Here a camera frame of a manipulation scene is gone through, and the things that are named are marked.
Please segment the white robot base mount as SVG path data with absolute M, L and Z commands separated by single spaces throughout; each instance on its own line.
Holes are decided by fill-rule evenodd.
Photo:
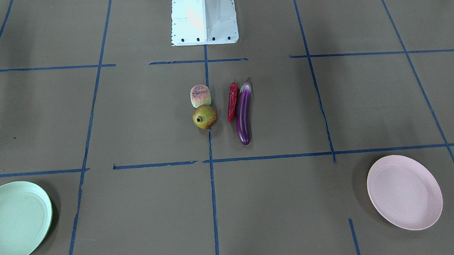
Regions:
M 234 0 L 172 0 L 171 45 L 238 43 Z

